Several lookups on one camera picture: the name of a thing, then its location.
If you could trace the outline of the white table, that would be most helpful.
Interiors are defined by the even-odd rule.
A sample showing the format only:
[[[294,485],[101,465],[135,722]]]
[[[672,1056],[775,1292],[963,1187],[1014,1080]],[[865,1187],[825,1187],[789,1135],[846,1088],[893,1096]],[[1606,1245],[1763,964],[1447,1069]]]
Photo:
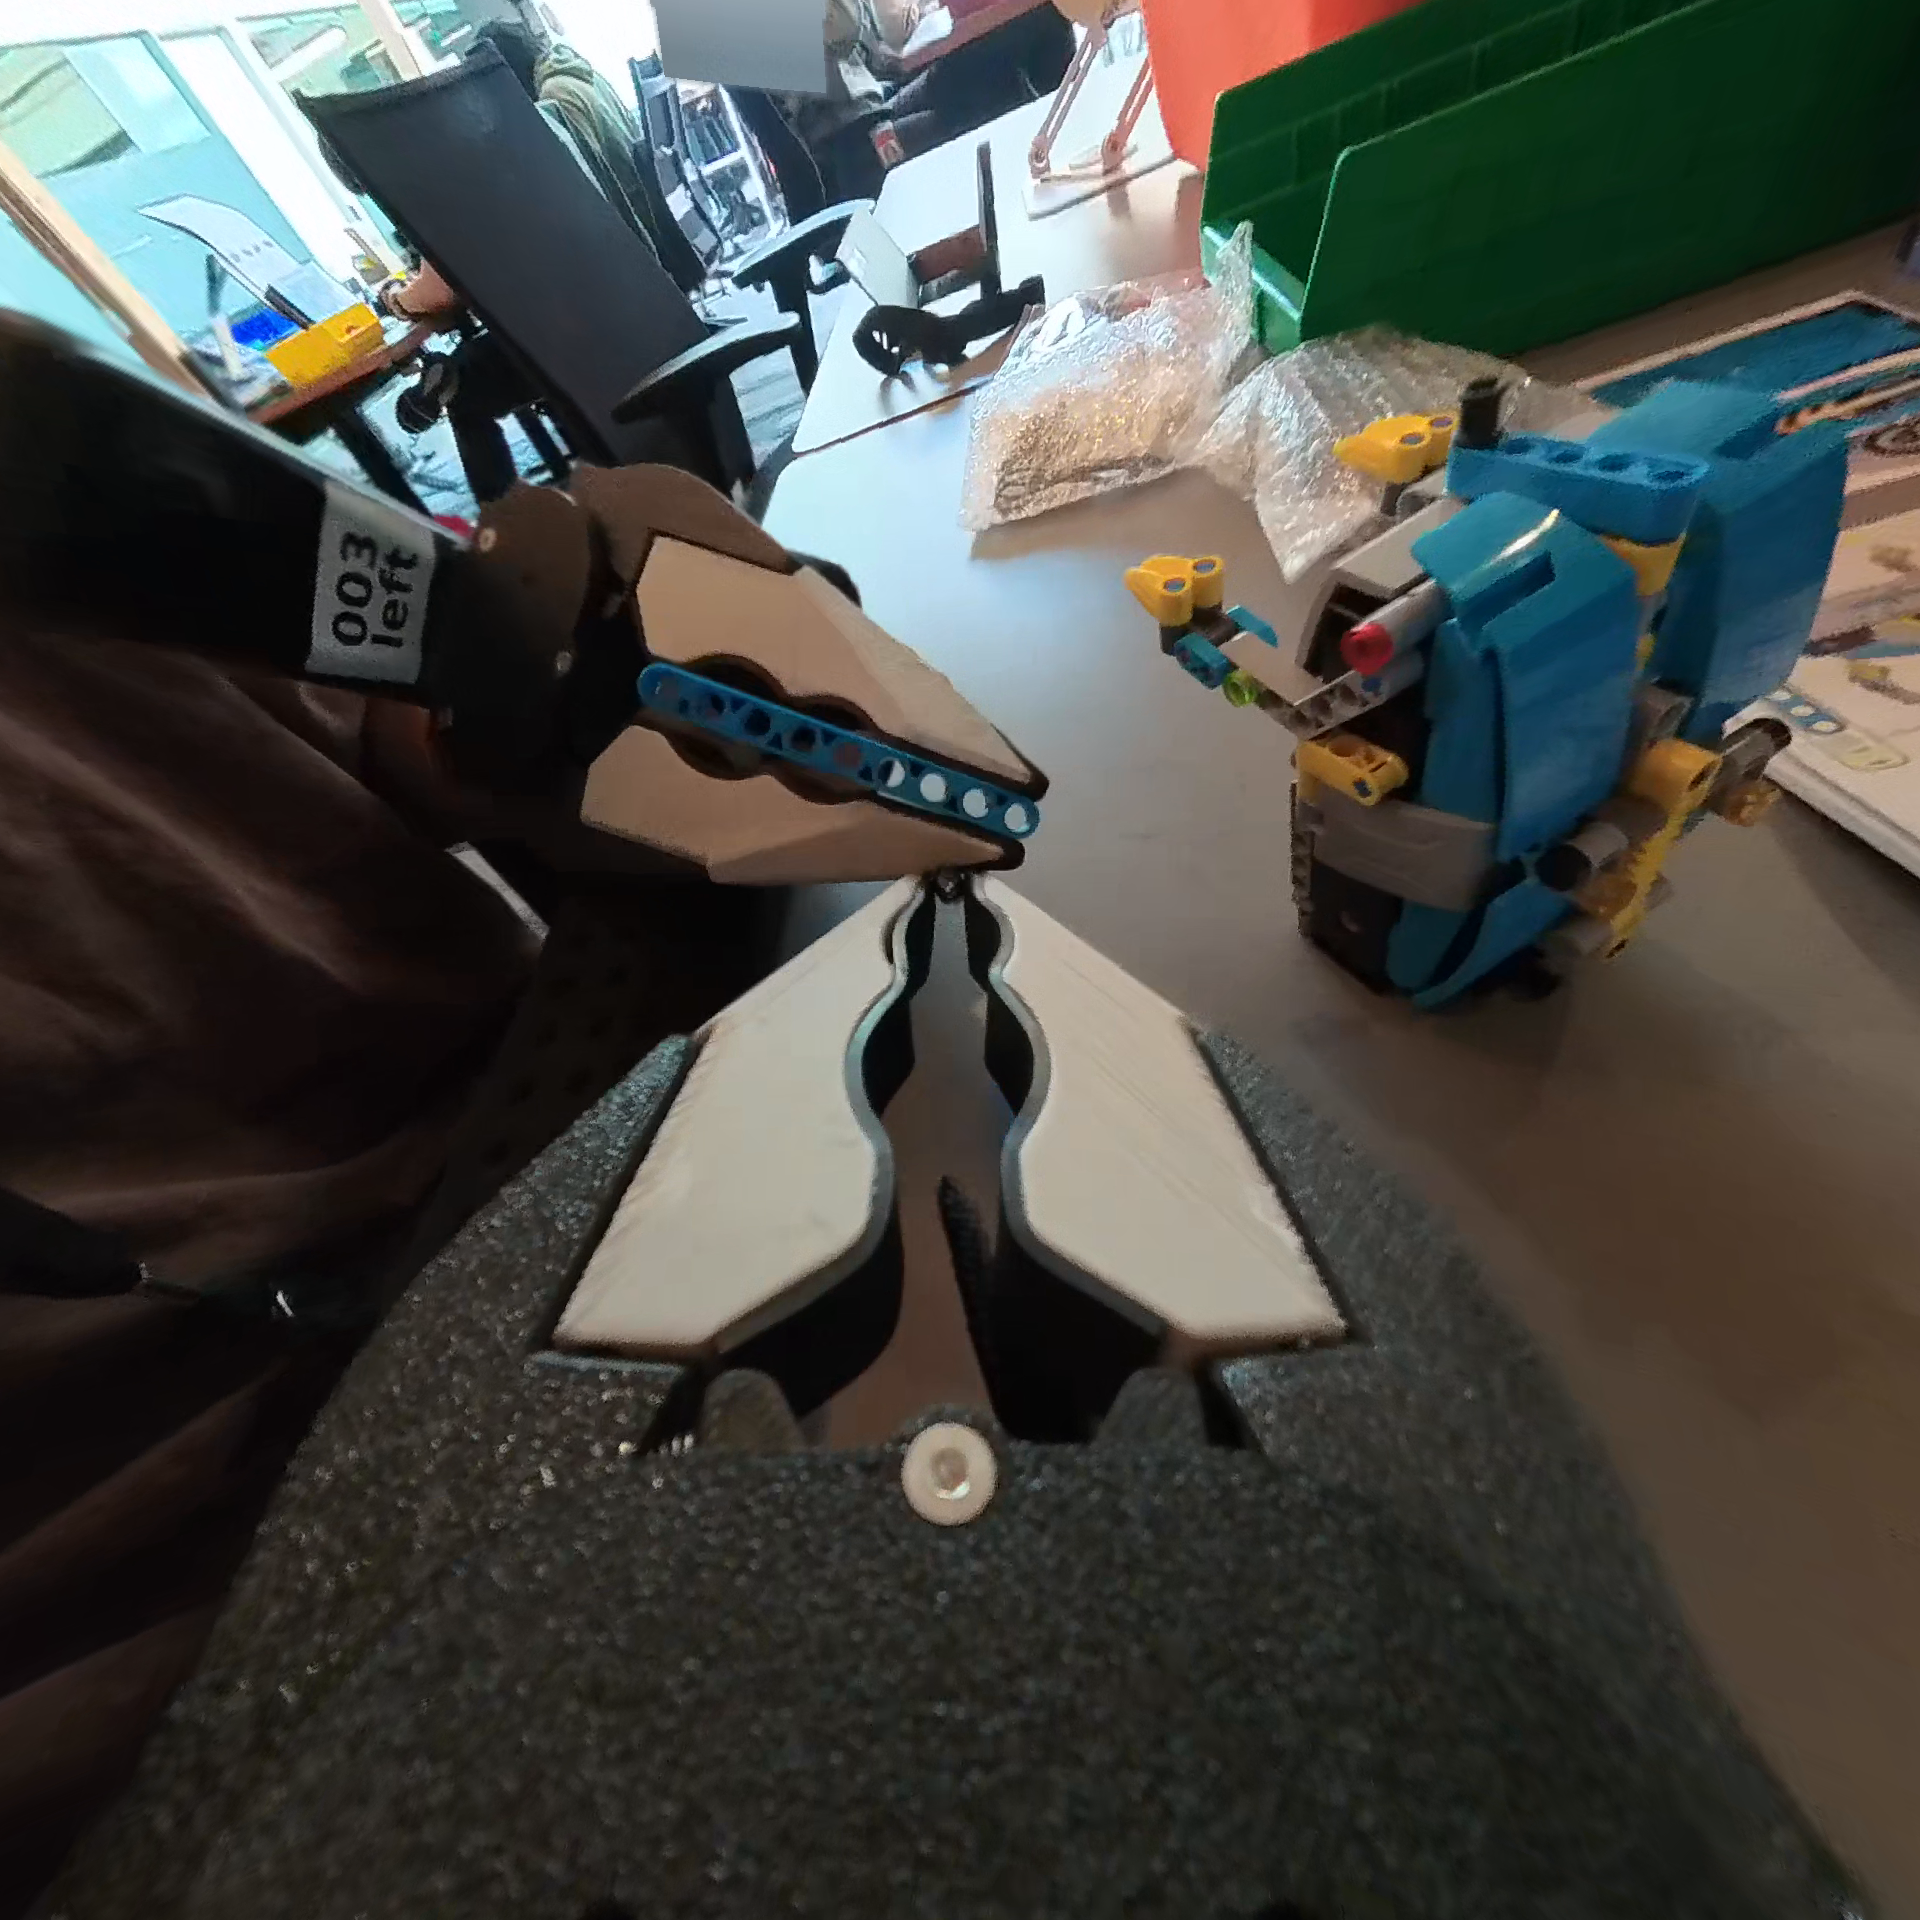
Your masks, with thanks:
[[[1046,126],[1046,99],[987,123],[930,158],[900,162],[881,197],[879,228],[900,245],[922,253],[980,222],[980,149],[994,149],[994,201],[998,201],[998,261],[1002,284],[1046,280],[1051,296],[1096,292],[1107,284],[1178,280],[1200,266],[1200,201],[1205,184],[1188,162],[1168,151],[1160,98],[1138,117],[1131,162],[1102,178],[1073,178],[1065,186],[1041,186],[1026,178],[1026,149]],[[796,461],[865,441],[912,416],[954,405],[987,382],[1007,355],[994,340],[960,371],[910,370],[879,380],[851,346],[851,332],[872,304],[846,292],[814,382],[802,428],[794,441]]]

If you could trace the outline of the black phone stand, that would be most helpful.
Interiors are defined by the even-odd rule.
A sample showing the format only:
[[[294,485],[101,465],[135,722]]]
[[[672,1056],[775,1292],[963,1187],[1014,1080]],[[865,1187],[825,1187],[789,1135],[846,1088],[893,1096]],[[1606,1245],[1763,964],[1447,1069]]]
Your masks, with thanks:
[[[982,342],[1018,327],[1034,310],[1051,304],[1046,280],[1002,280],[998,258],[998,186],[994,186],[994,149],[973,151],[973,228],[960,228],[944,240],[930,240],[912,258],[922,280],[922,310],[872,310],[851,327],[856,360],[879,380],[895,380],[912,365],[932,371],[963,370]]]

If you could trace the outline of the yellow box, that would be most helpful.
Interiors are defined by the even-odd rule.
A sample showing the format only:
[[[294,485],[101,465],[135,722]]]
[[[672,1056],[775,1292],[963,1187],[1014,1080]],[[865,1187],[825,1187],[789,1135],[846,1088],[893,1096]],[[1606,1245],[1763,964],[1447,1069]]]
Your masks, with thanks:
[[[262,346],[290,388],[317,388],[331,371],[360,370],[390,342],[383,318],[368,304],[353,304],[324,321],[307,321]]]

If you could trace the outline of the dark blue toy kit box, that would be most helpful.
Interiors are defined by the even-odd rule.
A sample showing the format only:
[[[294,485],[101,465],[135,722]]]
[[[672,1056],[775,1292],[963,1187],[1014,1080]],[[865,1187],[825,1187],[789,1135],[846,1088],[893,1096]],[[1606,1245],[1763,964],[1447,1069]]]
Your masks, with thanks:
[[[1879,519],[1879,493],[1914,493],[1920,474],[1920,311],[1874,292],[1835,292],[1763,321],[1606,370],[1580,388],[1633,410],[1662,382],[1721,382],[1772,399],[1772,428],[1843,428],[1848,519]]]

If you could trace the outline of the green storage bin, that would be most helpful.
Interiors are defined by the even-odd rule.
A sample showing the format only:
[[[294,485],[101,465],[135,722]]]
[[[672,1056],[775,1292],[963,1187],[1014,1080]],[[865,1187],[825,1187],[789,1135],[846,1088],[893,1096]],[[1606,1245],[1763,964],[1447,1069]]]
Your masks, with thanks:
[[[1914,209],[1914,0],[1447,0],[1216,99],[1205,272],[1270,355],[1527,355]]]

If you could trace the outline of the open instruction sheet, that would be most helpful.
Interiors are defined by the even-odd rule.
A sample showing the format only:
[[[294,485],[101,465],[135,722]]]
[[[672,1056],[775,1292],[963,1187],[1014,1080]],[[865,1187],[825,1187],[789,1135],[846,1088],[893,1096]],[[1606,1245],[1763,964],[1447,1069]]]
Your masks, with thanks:
[[[1920,871],[1920,515],[1839,535],[1797,668],[1759,717],[1789,726],[1768,784]]]

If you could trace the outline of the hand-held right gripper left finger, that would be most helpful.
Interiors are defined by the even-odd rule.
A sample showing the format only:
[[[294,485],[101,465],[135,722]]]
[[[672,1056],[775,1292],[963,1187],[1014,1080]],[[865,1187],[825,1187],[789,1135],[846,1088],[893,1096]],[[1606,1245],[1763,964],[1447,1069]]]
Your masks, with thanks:
[[[900,875],[695,1036],[558,1311],[558,1355],[716,1362],[872,1267],[922,977],[930,880]]]

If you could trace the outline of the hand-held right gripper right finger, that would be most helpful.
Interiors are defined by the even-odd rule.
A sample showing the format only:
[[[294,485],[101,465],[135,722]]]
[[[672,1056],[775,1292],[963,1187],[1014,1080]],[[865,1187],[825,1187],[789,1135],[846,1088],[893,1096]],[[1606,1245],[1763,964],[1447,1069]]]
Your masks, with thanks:
[[[1194,1024],[1002,875],[973,977],[1018,1248],[1160,1344],[1332,1344],[1345,1316]]]

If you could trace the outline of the orange bin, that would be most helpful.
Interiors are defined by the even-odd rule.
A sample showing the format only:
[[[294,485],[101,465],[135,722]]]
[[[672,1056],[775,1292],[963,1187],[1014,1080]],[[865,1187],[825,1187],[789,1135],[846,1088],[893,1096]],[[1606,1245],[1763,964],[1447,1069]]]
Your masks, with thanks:
[[[1165,135],[1194,171],[1210,169],[1216,99],[1332,39],[1410,12],[1407,0],[1145,0],[1145,53]]]

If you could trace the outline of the teal long holed beam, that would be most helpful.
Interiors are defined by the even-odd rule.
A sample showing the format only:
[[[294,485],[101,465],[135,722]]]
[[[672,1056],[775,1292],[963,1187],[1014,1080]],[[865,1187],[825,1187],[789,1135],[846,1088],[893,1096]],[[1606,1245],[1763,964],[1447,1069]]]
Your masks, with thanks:
[[[912,818],[939,818],[998,843],[1026,843],[1046,828],[1046,806],[1034,797],[982,772],[963,772],[960,759],[939,759],[872,731],[807,717],[685,668],[644,668],[635,702],[644,722],[677,726],[724,751],[747,751],[750,766],[789,766],[814,784],[839,784]]]

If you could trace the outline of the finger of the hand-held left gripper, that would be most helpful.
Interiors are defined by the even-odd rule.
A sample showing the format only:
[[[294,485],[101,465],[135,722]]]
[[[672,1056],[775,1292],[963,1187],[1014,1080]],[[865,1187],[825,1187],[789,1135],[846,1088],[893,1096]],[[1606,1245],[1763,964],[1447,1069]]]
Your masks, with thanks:
[[[881,806],[815,802],[775,776],[695,772],[663,731],[628,726],[601,751],[581,823],[695,861],[721,886],[895,880],[932,871],[1014,871],[1018,845],[973,828]]]
[[[846,704],[879,736],[944,766],[968,766],[1025,797],[1051,792],[1046,772],[932,663],[814,563],[784,576],[663,535],[642,563],[635,610],[655,663],[738,668],[784,704]]]

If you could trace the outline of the black office chair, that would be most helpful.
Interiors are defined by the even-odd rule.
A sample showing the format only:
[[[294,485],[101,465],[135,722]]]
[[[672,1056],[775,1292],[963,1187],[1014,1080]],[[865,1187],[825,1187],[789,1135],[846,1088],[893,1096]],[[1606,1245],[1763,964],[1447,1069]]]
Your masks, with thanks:
[[[450,417],[476,504],[515,489],[503,426],[531,416],[558,433],[558,477],[672,465],[721,493],[758,489],[731,380],[802,360],[802,318],[708,321],[495,48],[422,83],[307,98],[304,117],[446,284],[419,321],[461,346],[409,399]]]

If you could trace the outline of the blue grey toy robot model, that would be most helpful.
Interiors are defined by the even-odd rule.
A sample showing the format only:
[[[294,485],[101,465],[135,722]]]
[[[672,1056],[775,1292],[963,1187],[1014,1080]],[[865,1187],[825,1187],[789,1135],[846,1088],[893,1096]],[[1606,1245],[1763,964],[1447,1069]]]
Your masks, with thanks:
[[[1772,802],[1759,702],[1814,636],[1843,426],[1672,380],[1557,441],[1481,371],[1334,461],[1410,515],[1297,636],[1232,605],[1224,561],[1122,576],[1188,683],[1291,736],[1306,942],[1415,1009],[1620,960],[1686,836]]]

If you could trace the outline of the wooden stand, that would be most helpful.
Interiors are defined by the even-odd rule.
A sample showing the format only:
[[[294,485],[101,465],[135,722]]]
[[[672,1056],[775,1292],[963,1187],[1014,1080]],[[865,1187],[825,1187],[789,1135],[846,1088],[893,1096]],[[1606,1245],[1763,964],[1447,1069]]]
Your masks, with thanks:
[[[1175,162],[1138,0],[1058,0],[1073,55],[1026,135],[1026,214],[1058,214]]]

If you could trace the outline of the person's brown clothing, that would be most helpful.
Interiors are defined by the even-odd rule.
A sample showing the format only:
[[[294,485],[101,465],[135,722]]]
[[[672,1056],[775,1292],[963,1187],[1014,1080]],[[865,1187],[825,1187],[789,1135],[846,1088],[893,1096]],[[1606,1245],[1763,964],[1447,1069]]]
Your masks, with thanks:
[[[455,858],[148,880],[4,836],[4,1719],[153,1714],[533,970]]]

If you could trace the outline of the black perforated panel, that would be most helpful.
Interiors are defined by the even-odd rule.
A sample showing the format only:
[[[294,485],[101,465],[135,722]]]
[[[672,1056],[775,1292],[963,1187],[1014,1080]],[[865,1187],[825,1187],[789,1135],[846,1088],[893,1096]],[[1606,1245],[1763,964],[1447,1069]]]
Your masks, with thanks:
[[[775,970],[794,886],[564,875],[552,907],[531,988],[450,1135],[383,1304],[635,1066]]]

